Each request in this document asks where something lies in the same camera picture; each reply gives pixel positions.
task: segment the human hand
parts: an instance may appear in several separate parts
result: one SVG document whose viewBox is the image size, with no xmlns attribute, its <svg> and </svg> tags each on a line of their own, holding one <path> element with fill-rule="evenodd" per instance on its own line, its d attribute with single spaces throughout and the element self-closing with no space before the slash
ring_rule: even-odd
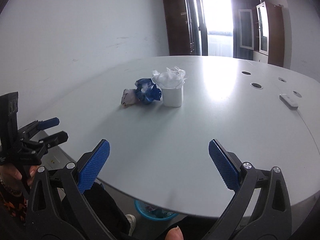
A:
<svg viewBox="0 0 320 240">
<path fill-rule="evenodd" d="M 38 167 L 39 166 L 30 167 L 30 178 L 27 180 L 29 186 L 32 185 Z M 8 187 L 14 190 L 20 189 L 18 182 L 22 179 L 22 175 L 13 164 L 7 163 L 0 166 L 0 176 L 4 184 L 6 184 Z"/>
<path fill-rule="evenodd" d="M 179 227 L 172 228 L 164 240 L 183 240 L 183 235 Z"/>
</svg>

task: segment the small white container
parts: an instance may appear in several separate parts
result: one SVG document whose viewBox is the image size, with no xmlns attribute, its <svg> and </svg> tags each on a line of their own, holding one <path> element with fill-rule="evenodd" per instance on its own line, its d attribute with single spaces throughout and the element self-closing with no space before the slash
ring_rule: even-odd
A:
<svg viewBox="0 0 320 240">
<path fill-rule="evenodd" d="M 161 89 L 164 106 L 180 107 L 183 102 L 183 86 L 179 89 Z"/>
</svg>

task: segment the white plastic bag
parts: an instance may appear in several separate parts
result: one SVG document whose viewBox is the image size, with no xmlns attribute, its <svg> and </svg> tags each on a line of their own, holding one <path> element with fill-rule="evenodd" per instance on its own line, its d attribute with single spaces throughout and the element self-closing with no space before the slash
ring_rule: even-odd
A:
<svg viewBox="0 0 320 240">
<path fill-rule="evenodd" d="M 161 74 L 154 70 L 151 79 L 161 89 L 180 89 L 187 79 L 184 77 L 185 74 L 186 72 L 184 70 L 177 67 L 172 69 L 167 68 L 167 71 Z"/>
</svg>

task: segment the tabletop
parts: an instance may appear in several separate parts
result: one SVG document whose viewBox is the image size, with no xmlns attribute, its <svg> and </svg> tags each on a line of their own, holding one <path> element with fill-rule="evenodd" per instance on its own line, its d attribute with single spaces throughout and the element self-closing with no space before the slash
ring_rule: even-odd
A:
<svg viewBox="0 0 320 240">
<path fill-rule="evenodd" d="M 136 80 L 175 66 L 188 77 L 181 107 L 162 101 L 120 106 L 123 90 L 134 88 Z M 299 108 L 290 110 L 281 93 Z M 60 119 L 46 132 L 66 131 L 69 139 L 60 147 L 75 161 L 108 140 L 110 157 L 98 177 L 111 187 L 172 211 L 218 217 L 234 192 L 208 154 L 213 138 L 257 169 L 280 167 L 291 205 L 320 189 L 319 95 L 317 81 L 273 65 L 227 57 L 154 57 L 108 69 L 38 119 Z"/>
</svg>

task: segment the silver bolt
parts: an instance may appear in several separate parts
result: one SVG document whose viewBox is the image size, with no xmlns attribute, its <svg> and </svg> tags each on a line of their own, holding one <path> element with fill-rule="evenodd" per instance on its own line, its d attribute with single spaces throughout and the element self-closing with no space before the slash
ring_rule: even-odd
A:
<svg viewBox="0 0 320 240">
<path fill-rule="evenodd" d="M 246 169 L 251 169 L 251 167 L 252 167 L 251 163 L 244 163 L 243 166 Z"/>
<path fill-rule="evenodd" d="M 273 170 L 276 172 L 276 173 L 279 173 L 281 170 L 279 167 L 273 167 Z"/>
<path fill-rule="evenodd" d="M 44 166 L 39 167 L 38 172 L 44 172 Z"/>
<path fill-rule="evenodd" d="M 73 169 L 76 165 L 74 163 L 68 163 L 67 169 Z"/>
</svg>

